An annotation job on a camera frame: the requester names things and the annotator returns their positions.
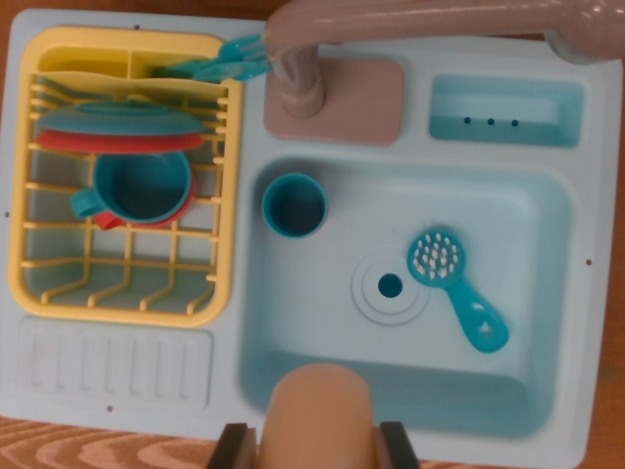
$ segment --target dish drying rack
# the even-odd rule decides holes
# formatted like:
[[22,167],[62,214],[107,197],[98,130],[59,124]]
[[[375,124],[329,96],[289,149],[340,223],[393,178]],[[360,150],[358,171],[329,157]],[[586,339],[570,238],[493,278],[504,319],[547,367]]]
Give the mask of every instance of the dish drying rack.
[[[210,36],[56,27],[21,62],[9,284],[39,316],[180,327],[216,318],[230,294],[242,84],[151,78],[169,64],[216,57]],[[145,99],[201,119],[204,145],[186,151],[193,208],[166,228],[104,232],[76,219],[69,197],[93,184],[97,156],[46,149],[42,113],[90,101]]]

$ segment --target teal cup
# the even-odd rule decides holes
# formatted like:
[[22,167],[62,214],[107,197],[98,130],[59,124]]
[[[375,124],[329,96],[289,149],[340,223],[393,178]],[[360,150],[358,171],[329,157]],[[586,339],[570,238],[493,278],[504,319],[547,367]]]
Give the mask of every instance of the teal cup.
[[103,154],[94,167],[94,184],[74,194],[79,218],[109,211],[133,224],[152,224],[174,215],[191,191],[191,168],[182,151]]
[[310,176],[291,173],[274,180],[263,195],[263,218],[279,235],[301,238],[317,232],[328,214],[321,185]]

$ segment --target toy kitchen sink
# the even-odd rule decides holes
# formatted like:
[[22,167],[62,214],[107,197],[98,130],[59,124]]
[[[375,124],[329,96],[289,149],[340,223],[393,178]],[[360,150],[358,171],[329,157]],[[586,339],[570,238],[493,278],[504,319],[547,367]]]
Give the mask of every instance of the toy kitchen sink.
[[[276,138],[263,125],[266,78],[247,82],[229,301],[225,293],[227,305],[209,321],[163,327],[153,317],[35,316],[9,289],[21,57],[58,25],[223,40],[264,28],[37,10],[16,18],[0,147],[9,214],[0,232],[1,414],[215,439],[229,422],[262,428],[271,390],[290,370],[337,362],[367,380],[376,419],[403,422],[422,458],[541,468],[581,461],[604,322],[621,62],[573,65],[545,43],[477,37],[321,48],[400,65],[401,128],[386,147]],[[292,172],[315,178],[327,196],[325,223],[304,238],[275,233],[261,212],[271,181]],[[444,291],[408,272],[410,244],[438,226],[462,238],[466,276],[510,328],[498,352],[474,349]],[[55,242],[47,239],[43,251]],[[401,280],[394,295],[381,291],[386,275]],[[125,298],[139,304],[140,296]]]

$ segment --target wooden surface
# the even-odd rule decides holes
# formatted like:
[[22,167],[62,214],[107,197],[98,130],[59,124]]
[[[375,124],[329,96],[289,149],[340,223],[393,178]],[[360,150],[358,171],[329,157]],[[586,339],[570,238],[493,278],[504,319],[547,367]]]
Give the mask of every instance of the wooden surface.
[[[0,80],[13,17],[26,8],[266,20],[286,0],[0,0]],[[625,117],[622,125],[625,135]],[[599,385],[583,469],[625,467],[625,149],[621,146]],[[214,442],[72,428],[0,417],[0,469],[203,469]],[[429,462],[424,469],[477,469]]]

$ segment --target pink faucet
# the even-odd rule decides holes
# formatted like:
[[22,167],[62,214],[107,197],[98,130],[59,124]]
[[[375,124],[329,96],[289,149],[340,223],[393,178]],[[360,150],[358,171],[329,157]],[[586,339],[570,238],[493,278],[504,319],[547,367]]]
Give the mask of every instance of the pink faucet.
[[319,44],[523,32],[546,32],[569,62],[618,59],[625,0],[296,0],[271,16],[265,41],[284,107],[310,118],[325,101]]

